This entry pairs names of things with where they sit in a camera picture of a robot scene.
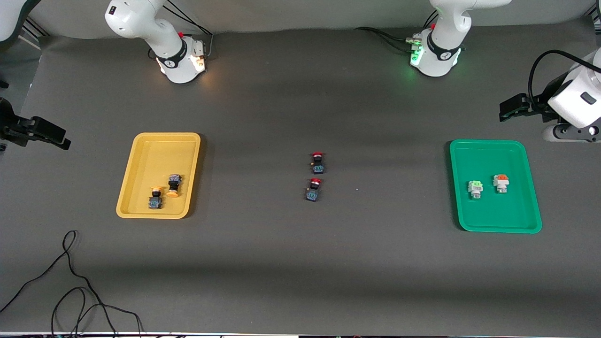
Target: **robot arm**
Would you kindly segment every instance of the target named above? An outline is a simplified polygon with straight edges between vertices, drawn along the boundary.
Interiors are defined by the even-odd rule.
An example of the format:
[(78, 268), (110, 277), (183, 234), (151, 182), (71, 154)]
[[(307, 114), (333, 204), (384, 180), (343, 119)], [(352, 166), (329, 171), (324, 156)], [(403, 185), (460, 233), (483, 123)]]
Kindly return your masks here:
[[(577, 63), (551, 81), (538, 96), (532, 96), (534, 69), (546, 55), (560, 54)], [(518, 94), (499, 107), (499, 121), (517, 116), (540, 114), (543, 122), (556, 121), (543, 132), (547, 141), (599, 142), (601, 137), (601, 49), (584, 60), (563, 51), (548, 51), (534, 63), (529, 78), (529, 94)]]
[(507, 5), (511, 0), (430, 0), (439, 17), (434, 29), (427, 28), (414, 34), (424, 46), (414, 47), (416, 55), (410, 64), (427, 76), (446, 75), (457, 63), (459, 46), (469, 29), (472, 18), (467, 11)]
[(205, 70), (204, 43), (183, 37), (163, 19), (155, 19), (165, 0), (112, 0), (105, 20), (124, 38), (143, 38), (157, 55), (161, 72), (172, 82), (190, 82)]
[(105, 13), (113, 32), (125, 38), (143, 38), (159, 56), (173, 56), (182, 41), (167, 20), (155, 19), (165, 0), (111, 1)]

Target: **wire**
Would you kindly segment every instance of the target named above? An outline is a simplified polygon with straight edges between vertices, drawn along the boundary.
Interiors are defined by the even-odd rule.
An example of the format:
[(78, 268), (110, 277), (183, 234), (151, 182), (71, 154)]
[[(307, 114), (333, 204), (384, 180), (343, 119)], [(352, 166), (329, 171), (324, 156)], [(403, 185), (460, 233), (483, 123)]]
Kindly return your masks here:
[(107, 304), (101, 304), (101, 303), (96, 303), (94, 305), (91, 305), (85, 312), (83, 315), (81, 315), (81, 312), (79, 313), (79, 317), (78, 317), (78, 321), (75, 324), (76, 327), (85, 319), (85, 317), (88, 315), (88, 313), (95, 307), (97, 306), (102, 306), (102, 307), (108, 307), (109, 309), (113, 309), (113, 310), (117, 310), (119, 312), (123, 312), (123, 313), (127, 313), (130, 314), (132, 316), (134, 316), (136, 318), (136, 324), (138, 326), (138, 335), (141, 336), (142, 335), (142, 331), (144, 331), (144, 326), (142, 325), (142, 320), (140, 319), (140, 316), (138, 316), (137, 313), (135, 312), (131, 312), (131, 311), (127, 311), (127, 310), (123, 310), (120, 309), (116, 306), (112, 306), (112, 305), (107, 305)]
[(424, 28), (427, 28), (428, 26), (430, 26), (434, 20), (436, 20), (438, 18), (438, 13), (436, 13), (436, 15), (432, 18), (432, 20), (430, 20), (425, 26)]
[(206, 29), (205, 27), (197, 24), (194, 20), (192, 20), (186, 13), (184, 13), (177, 5), (175, 5), (171, 0), (167, 0), (173, 7), (175, 7), (175, 9), (177, 9), (181, 14), (183, 14), (186, 18), (182, 17), (181, 15), (177, 14), (176, 12), (172, 11), (171, 9), (169, 9), (167, 6), (163, 5), (163, 8), (170, 11), (171, 14), (179, 17), (181, 20), (184, 20), (188, 23), (191, 23), (193, 25), (195, 25), (196, 27), (198, 27), (200, 30), (202, 30), (205, 34), (208, 35), (213, 35), (213, 33), (211, 33), (208, 29)]
[(29, 21), (29, 19), (25, 19), (25, 21), (27, 21), (27, 23), (32, 26), (38, 33), (40, 33), (40, 36), (46, 36), (44, 34), (44, 32), (42, 32), (39, 28), (37, 28), (37, 26), (35, 26), (33, 23), (31, 23), (31, 21)]
[(437, 10), (435, 10), (434, 12), (432, 12), (432, 14), (430, 14), (430, 16), (428, 17), (428, 19), (426, 19), (426, 21), (424, 22), (424, 28), (426, 28), (428, 26), (428, 23), (431, 22), (431, 20), (434, 20), (437, 16), (438, 16), (438, 11)]
[(36, 30), (40, 31), (42, 33), (42, 35), (44, 35), (44, 36), (50, 35), (42, 26), (40, 26), (37, 22), (35, 22), (34, 19), (32, 19), (30, 17), (27, 17), (26, 19), (29, 22), (29, 24), (32, 26), (35, 26)]
[(153, 50), (152, 50), (152, 48), (149, 48), (149, 49), (148, 49), (148, 52), (146, 53), (146, 55), (148, 55), (148, 58), (149, 58), (149, 59), (151, 59), (151, 60), (154, 60), (154, 59), (156, 58), (156, 54), (154, 55), (154, 57), (151, 57), (151, 56), (150, 56), (150, 52), (152, 52), (152, 51), (153, 51)]
[(576, 57), (570, 53), (564, 52), (564, 51), (559, 51), (557, 49), (552, 49), (550, 51), (546, 51), (544, 53), (542, 53), (537, 59), (536, 61), (534, 61), (534, 64), (532, 64), (532, 69), (530, 69), (530, 75), (528, 76), (528, 97), (530, 98), (530, 101), (532, 102), (532, 109), (534, 111), (536, 111), (537, 113), (541, 113), (541, 111), (538, 108), (538, 103), (534, 100), (534, 95), (532, 95), (532, 80), (534, 78), (534, 71), (536, 70), (536, 67), (538, 66), (540, 60), (542, 60), (545, 56), (549, 55), (549, 54), (559, 54), (562, 57), (568, 58), (578, 64), (583, 65), (584, 67), (588, 68), (588, 69), (592, 69), (597, 73), (601, 73), (601, 68), (597, 67), (591, 63), (588, 63), (586, 61), (584, 61), (583, 59)]
[(215, 35), (211, 34), (211, 42), (209, 43), (209, 53), (207, 53), (207, 57), (211, 56), (211, 53), (213, 52), (213, 39), (215, 38)]
[(393, 44), (391, 41), (388, 40), (388, 39), (391, 39), (391, 40), (397, 41), (397, 42), (405, 42), (405, 40), (402, 39), (402, 38), (395, 37), (395, 36), (390, 35), (390, 34), (384, 32), (384, 31), (381, 31), (379, 29), (372, 28), (372, 27), (357, 27), (355, 29), (358, 29), (358, 30), (361, 30), (361, 31), (369, 31), (369, 32), (375, 33), (380, 38), (382, 38), (382, 40), (384, 40), (384, 42), (386, 44), (388, 44), (390, 47), (392, 47), (392, 48), (394, 48), (394, 49), (396, 49), (396, 50), (398, 50), (400, 52), (411, 52), (411, 50), (400, 48), (400, 47), (398, 47), (397, 45)]
[[(73, 245), (73, 243), (71, 243), (71, 244), (70, 244), (70, 245), (67, 247), (67, 250), (71, 249), (71, 246), (72, 246), (72, 245)], [(16, 299), (16, 298), (17, 298), (17, 297), (18, 297), (18, 296), (21, 294), (21, 291), (23, 291), (23, 289), (24, 289), (24, 288), (25, 288), (25, 287), (26, 287), (26, 286), (27, 286), (29, 283), (32, 283), (32, 282), (34, 282), (34, 281), (36, 281), (36, 280), (38, 280), (38, 279), (40, 279), (40, 278), (44, 277), (44, 276), (45, 276), (45, 275), (46, 275), (46, 274), (47, 274), (47, 273), (48, 273), (48, 272), (49, 272), (49, 271), (50, 271), (50, 270), (51, 270), (51, 269), (52, 269), (52, 268), (53, 268), (53, 267), (56, 265), (56, 263), (58, 262), (58, 260), (60, 260), (61, 258), (63, 258), (63, 256), (65, 256), (65, 255), (67, 254), (67, 250), (65, 250), (65, 251), (64, 251), (62, 254), (60, 254), (60, 256), (58, 256), (58, 257), (57, 257), (57, 258), (54, 260), (54, 262), (52, 262), (52, 264), (50, 264), (50, 266), (48, 266), (48, 269), (46, 269), (44, 272), (42, 272), (42, 273), (41, 273), (41, 275), (39, 275), (39, 276), (38, 276), (38, 277), (36, 277), (36, 278), (33, 278), (32, 280), (28, 280), (28, 281), (26, 281), (26, 282), (25, 282), (25, 284), (23, 284), (23, 286), (21, 286), (21, 288), (19, 289), (19, 291), (17, 291), (17, 293), (16, 293), (16, 294), (13, 296), (13, 298), (12, 298), (11, 300), (9, 300), (9, 301), (8, 301), (8, 303), (6, 303), (6, 305), (5, 305), (5, 306), (4, 306), (2, 309), (0, 309), (0, 313), (2, 313), (4, 310), (6, 310), (6, 308), (7, 308), (7, 307), (8, 307), (8, 306), (9, 306), (9, 305), (10, 305), (10, 304), (11, 304), (11, 303), (12, 303), (12, 302), (13, 302), (13, 301), (14, 301), (14, 300), (15, 300), (15, 299)]]
[[(69, 243), (67, 243), (67, 240), (69, 238), (69, 236), (72, 235), (71, 241)], [(71, 272), (72, 275), (74, 275), (75, 277), (79, 277), (83, 280), (85, 280), (87, 287), (85, 286), (78, 286), (78, 287), (74, 287), (73, 289), (69, 290), (67, 293), (65, 293), (63, 295), (63, 297), (58, 301), (58, 303), (56, 304), (56, 306), (54, 307), (54, 310), (52, 311), (52, 320), (51, 320), (51, 324), (50, 324), (50, 329), (52, 330), (52, 338), (54, 338), (54, 319), (56, 317), (56, 312), (58, 311), (58, 307), (60, 306), (60, 304), (62, 303), (62, 301), (68, 296), (70, 295), (72, 292), (78, 290), (79, 292), (81, 292), (82, 297), (83, 297), (83, 305), (81, 310), (79, 311), (79, 315), (78, 315), (78, 320), (75, 324), (75, 327), (73, 328), (72, 332), (75, 332), (75, 336), (77, 336), (77, 332), (79, 329), (79, 324), (81, 323), (81, 321), (83, 320), (83, 318), (85, 317), (85, 315), (94, 307), (96, 306), (100, 306), (102, 307), (104, 313), (105, 313), (105, 317), (106, 317), (106, 322), (109, 324), (109, 326), (111, 327), (111, 330), (114, 334), (117, 334), (117, 330), (115, 329), (115, 327), (113, 326), (111, 319), (109, 317), (108, 311), (106, 310), (106, 308), (109, 309), (114, 309), (117, 310), (119, 312), (123, 312), (123, 313), (128, 313), (131, 314), (133, 316), (135, 316), (136, 318), (136, 324), (138, 326), (138, 333), (141, 336), (141, 332), (143, 330), (143, 326), (142, 326), (142, 321), (140, 320), (140, 317), (135, 313), (135, 312), (131, 312), (131, 311), (127, 311), (127, 310), (123, 310), (120, 309), (116, 306), (112, 306), (112, 305), (108, 305), (103, 303), (103, 301), (100, 299), (100, 296), (98, 295), (98, 293), (96, 292), (96, 290), (94, 290), (94, 288), (92, 287), (92, 284), (90, 283), (90, 280), (83, 276), (83, 275), (79, 275), (77, 272), (75, 272), (75, 269), (73, 268), (73, 262), (71, 260), (71, 254), (69, 252), (69, 250), (71, 249), (71, 247), (73, 246), (73, 244), (75, 243), (75, 239), (77, 238), (77, 232), (75, 230), (70, 230), (65, 234), (65, 237), (63, 237), (63, 253), (61, 253), (53, 262), (52, 264), (50, 264), (50, 266), (44, 270), (44, 272), (42, 272), (38, 277), (33, 278), (32, 280), (28, 280), (27, 282), (25, 282), (25, 284), (23, 284), (23, 286), (21, 286), (21, 288), (17, 291), (17, 293), (12, 297), (11, 300), (8, 301), (8, 303), (6, 303), (5, 306), (3, 306), (2, 309), (0, 309), (0, 313), (2, 313), (21, 293), (21, 291), (24, 290), (24, 288), (29, 285), (30, 283), (44, 277), (55, 265), (56, 263), (63, 258), (64, 256), (67, 256), (67, 261), (69, 263), (69, 271)], [(85, 308), (85, 303), (86, 303), (86, 297), (85, 297), (85, 292), (84, 291), (88, 291), (91, 294), (93, 294), (93, 296), (96, 298), (96, 300), (98, 301), (98, 303), (90, 306), (88, 308), (87, 311), (84, 312), (84, 308)]]
[(388, 34), (387, 32), (385, 32), (385, 31), (381, 31), (381, 30), (379, 30), (379, 29), (376, 29), (376, 28), (372, 28), (372, 27), (357, 27), (357, 28), (355, 28), (355, 29), (358, 29), (358, 30), (361, 30), (361, 31), (370, 31), (370, 32), (374, 32), (374, 33), (376, 33), (376, 34), (379, 34), (379, 35), (384, 35), (385, 37), (387, 37), (387, 38), (389, 38), (389, 39), (391, 39), (391, 40), (400, 41), (400, 42), (405, 42), (405, 39), (403, 39), (403, 38), (396, 37), (396, 36), (394, 36), (394, 35), (390, 35), (390, 34)]
[[(73, 291), (79, 291), (81, 292), (82, 298), (83, 298), (83, 303), (81, 305), (81, 310), (79, 311), (79, 316), (78, 319), (81, 317), (81, 314), (84, 312), (85, 309), (85, 292), (87, 291), (87, 289), (83, 286), (76, 286), (73, 289), (70, 289), (69, 291), (67, 291), (67, 293), (65, 293), (63, 295), (63, 297), (61, 297), (61, 299), (58, 301), (58, 303), (54, 306), (54, 310), (52, 310), (52, 318), (50, 319), (50, 334), (51, 337), (54, 337), (54, 319), (56, 318), (56, 312), (58, 311), (58, 307), (61, 305), (61, 303), (63, 302), (63, 300), (65, 298), (67, 298), (67, 296), (69, 296), (71, 294), (71, 292)], [(75, 331), (75, 336), (77, 336), (77, 330), (79, 327), (79, 321), (75, 324), (75, 327), (72, 331)]]

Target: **electrical connector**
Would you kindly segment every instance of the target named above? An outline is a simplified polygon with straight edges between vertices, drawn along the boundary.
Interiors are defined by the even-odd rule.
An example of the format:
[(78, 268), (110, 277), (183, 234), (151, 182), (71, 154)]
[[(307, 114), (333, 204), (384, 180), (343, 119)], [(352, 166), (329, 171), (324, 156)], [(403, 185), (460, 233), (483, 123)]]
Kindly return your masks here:
[(166, 193), (169, 197), (178, 197), (180, 193), (177, 191), (182, 184), (182, 176), (179, 174), (173, 174), (169, 176), (169, 191)]
[(405, 43), (409, 43), (410, 45), (421, 46), (421, 38), (408, 37), (408, 38), (405, 38)]
[(321, 184), (322, 180), (316, 178), (311, 179), (309, 181), (309, 188), (307, 188), (307, 193), (305, 194), (305, 199), (311, 202), (316, 202)]
[(474, 200), (480, 199), (482, 190), (484, 190), (484, 187), (482, 186), (482, 182), (480, 182), (480, 181), (469, 181), (468, 182), (468, 192), (472, 195), (472, 198)]
[(314, 152), (311, 157), (313, 161), (311, 162), (311, 166), (313, 167), (314, 174), (323, 174), (325, 167), (323, 165), (323, 153), (322, 152)]
[(509, 185), (509, 177), (505, 174), (495, 175), (492, 179), (492, 184), (496, 187), (497, 192), (505, 194)]
[(161, 198), (161, 194), (163, 194), (163, 188), (159, 186), (152, 187), (152, 197), (148, 199), (148, 208), (149, 209), (160, 209), (163, 207), (163, 199)]

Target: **green led light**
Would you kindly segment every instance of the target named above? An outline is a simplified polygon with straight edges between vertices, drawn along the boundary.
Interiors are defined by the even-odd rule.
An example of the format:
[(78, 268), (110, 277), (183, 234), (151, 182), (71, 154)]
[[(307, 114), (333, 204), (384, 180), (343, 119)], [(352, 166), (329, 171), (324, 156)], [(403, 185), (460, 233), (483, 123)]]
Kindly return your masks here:
[(422, 55), (424, 55), (424, 47), (420, 46), (413, 54), (415, 55), (411, 58), (411, 64), (417, 66), (421, 61)]
[(455, 57), (455, 61), (453, 61), (454, 66), (457, 64), (457, 60), (459, 60), (459, 54), (461, 54), (461, 48), (459, 48), (459, 50), (457, 51), (457, 56)]

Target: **gray table surface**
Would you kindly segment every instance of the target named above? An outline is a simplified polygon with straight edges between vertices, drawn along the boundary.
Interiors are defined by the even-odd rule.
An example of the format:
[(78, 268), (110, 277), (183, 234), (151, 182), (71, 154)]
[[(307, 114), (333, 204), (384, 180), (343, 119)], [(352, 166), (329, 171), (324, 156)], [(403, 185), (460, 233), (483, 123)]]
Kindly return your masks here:
[[(536, 56), (596, 48), (590, 19), (476, 27), (466, 45), (434, 79), (369, 32), (220, 34), (207, 73), (176, 85), (142, 40), (47, 41), (22, 115), (73, 145), (10, 147), (0, 162), (0, 303), (76, 229), (77, 271), (147, 331), (601, 336), (599, 146), (546, 143), (539, 117), (498, 122)], [(570, 63), (542, 62), (535, 90)], [(132, 140), (161, 131), (203, 138), (193, 210), (121, 219)], [(445, 154), (457, 138), (526, 146), (539, 234), (457, 228)], [(302, 195), (314, 151), (328, 165), (318, 203)], [(61, 262), (0, 331), (49, 330), (79, 284)], [(63, 328), (79, 301), (59, 311)], [(130, 316), (113, 321), (135, 330)], [(88, 329), (108, 328), (96, 313)]]

